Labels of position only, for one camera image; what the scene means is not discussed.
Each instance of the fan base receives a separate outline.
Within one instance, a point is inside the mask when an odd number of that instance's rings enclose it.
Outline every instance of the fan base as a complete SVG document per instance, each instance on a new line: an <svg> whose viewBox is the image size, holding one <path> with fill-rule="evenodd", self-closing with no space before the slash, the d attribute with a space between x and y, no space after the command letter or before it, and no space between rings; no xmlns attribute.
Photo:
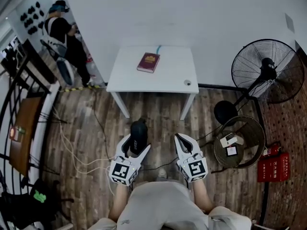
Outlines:
<svg viewBox="0 0 307 230"><path fill-rule="evenodd" d="M220 101L214 107L214 115L216 120L224 125L232 117L238 116L238 111L235 105L228 101Z"/></svg>

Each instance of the white table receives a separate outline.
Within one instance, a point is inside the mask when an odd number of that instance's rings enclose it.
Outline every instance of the white table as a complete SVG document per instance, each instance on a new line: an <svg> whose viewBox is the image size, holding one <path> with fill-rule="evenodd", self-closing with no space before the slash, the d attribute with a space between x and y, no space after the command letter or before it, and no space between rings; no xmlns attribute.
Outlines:
<svg viewBox="0 0 307 230"><path fill-rule="evenodd" d="M119 92L188 93L180 115L180 120L184 120L195 95L199 93L191 49L162 46L154 73L138 71L136 68L144 53L156 53L156 50L157 46L120 48L106 91L112 94L126 118L130 118L130 115Z"/></svg>

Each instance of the person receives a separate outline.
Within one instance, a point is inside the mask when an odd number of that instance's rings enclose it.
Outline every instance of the person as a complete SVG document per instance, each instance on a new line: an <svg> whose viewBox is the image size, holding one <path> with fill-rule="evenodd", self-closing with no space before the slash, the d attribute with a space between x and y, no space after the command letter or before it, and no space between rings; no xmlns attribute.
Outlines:
<svg viewBox="0 0 307 230"><path fill-rule="evenodd" d="M160 169L156 182L136 187L118 184L108 218L89 230L249 230L249 218L225 207L214 207L203 180L192 182L194 197Z"/></svg>
<svg viewBox="0 0 307 230"><path fill-rule="evenodd" d="M66 2L63 0L56 1L48 11L48 18L45 21L44 27L49 36L65 42L65 35L67 38L67 51L64 58L77 68L78 74L82 79L82 84L86 87L90 82L90 74L86 68L86 53L83 49L82 43L75 37L78 32L76 24L70 25L62 15L68 12ZM56 20L52 23L50 32L48 31L48 23L51 18Z"/></svg>

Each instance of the wooden table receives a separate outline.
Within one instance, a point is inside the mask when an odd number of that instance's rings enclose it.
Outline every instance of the wooden table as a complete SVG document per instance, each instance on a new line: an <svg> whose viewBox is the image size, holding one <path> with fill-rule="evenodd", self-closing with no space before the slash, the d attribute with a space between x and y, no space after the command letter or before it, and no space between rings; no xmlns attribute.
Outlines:
<svg viewBox="0 0 307 230"><path fill-rule="evenodd" d="M156 46L129 46L120 48L106 91L111 92L126 118L129 112L119 92L168 92L189 94L182 109L184 120L194 97L199 93L191 49L188 47L161 46L160 60L154 73L136 68L144 53L156 53Z"/></svg>
<svg viewBox="0 0 307 230"><path fill-rule="evenodd" d="M25 134L20 142L12 140L10 165L25 177L28 176L31 143L41 108L41 97L23 99L14 124L25 129Z"/></svg>

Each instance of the table leg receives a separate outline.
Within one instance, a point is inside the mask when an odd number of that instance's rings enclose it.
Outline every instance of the table leg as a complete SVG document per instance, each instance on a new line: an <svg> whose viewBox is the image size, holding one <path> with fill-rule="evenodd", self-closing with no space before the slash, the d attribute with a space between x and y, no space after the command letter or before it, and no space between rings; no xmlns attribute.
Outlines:
<svg viewBox="0 0 307 230"><path fill-rule="evenodd" d="M190 94L186 100L186 103L184 104L184 107L182 109L181 115L180 115L180 120L184 120L188 110L190 109L192 102L194 100L194 97L196 96L196 94Z"/></svg>
<svg viewBox="0 0 307 230"><path fill-rule="evenodd" d="M123 102L120 94L118 92L111 92L111 95L113 96L114 100L116 101L118 107L123 112L124 116L126 118L130 118L129 112L125 106L125 103Z"/></svg>

